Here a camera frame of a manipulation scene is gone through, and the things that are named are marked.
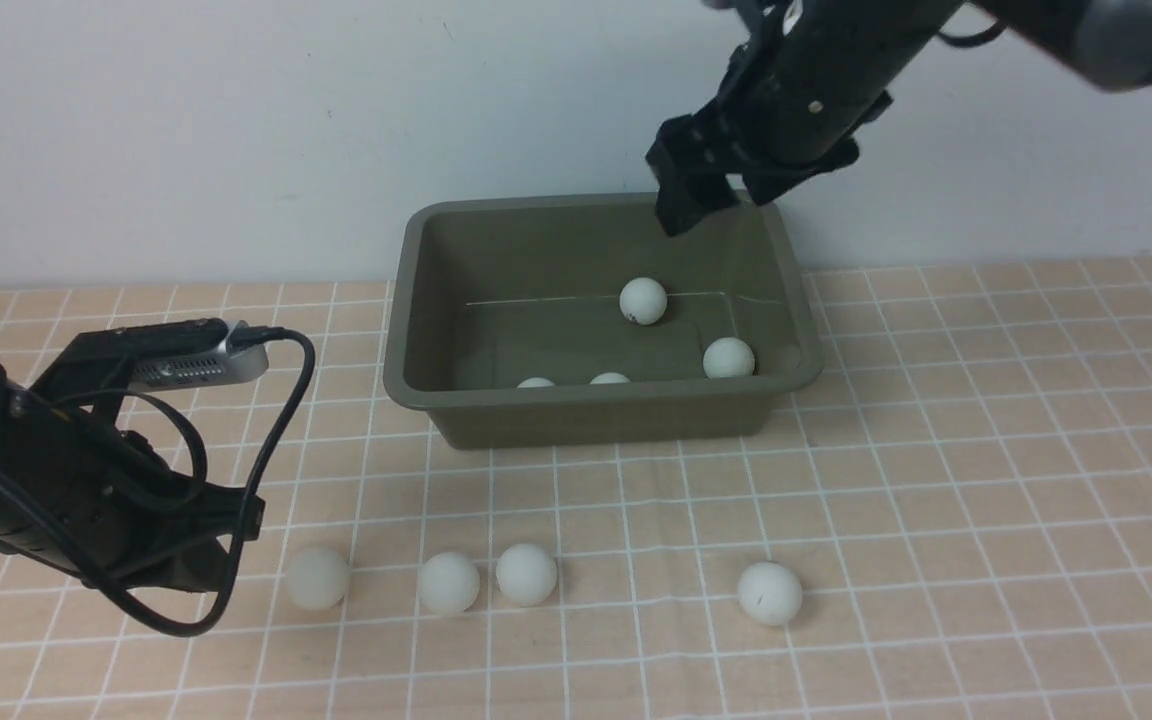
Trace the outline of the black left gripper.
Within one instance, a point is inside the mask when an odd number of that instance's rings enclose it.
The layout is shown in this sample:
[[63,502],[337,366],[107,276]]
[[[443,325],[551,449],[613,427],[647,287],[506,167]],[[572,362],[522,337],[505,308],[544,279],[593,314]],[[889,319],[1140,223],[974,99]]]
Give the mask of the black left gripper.
[[79,450],[96,462],[99,510],[88,525],[99,548],[114,555],[101,562],[128,588],[161,588],[218,593],[238,562],[221,538],[256,541],[266,503],[244,488],[209,480],[209,456],[197,430],[185,430],[189,469],[175,471],[134,430],[86,425],[77,432]]

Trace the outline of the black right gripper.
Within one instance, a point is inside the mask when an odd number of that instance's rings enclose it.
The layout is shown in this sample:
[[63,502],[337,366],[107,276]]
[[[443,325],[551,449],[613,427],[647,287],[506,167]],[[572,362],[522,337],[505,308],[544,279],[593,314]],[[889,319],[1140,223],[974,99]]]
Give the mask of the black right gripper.
[[791,99],[755,41],[732,51],[717,96],[695,113],[669,118],[657,131],[646,164],[658,183],[655,218],[668,237],[738,205],[728,176],[745,184],[756,205],[859,159],[855,132],[890,109],[890,91],[847,103],[840,118],[823,100]]

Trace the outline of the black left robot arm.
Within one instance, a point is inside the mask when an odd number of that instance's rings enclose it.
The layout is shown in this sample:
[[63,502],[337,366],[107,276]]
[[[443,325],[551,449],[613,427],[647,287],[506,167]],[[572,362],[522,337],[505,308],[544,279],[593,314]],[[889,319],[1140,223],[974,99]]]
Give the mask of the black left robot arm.
[[0,363],[0,553],[92,589],[228,588],[265,503],[255,480],[210,480],[161,393],[252,381],[279,338],[206,318],[83,332],[29,386]]

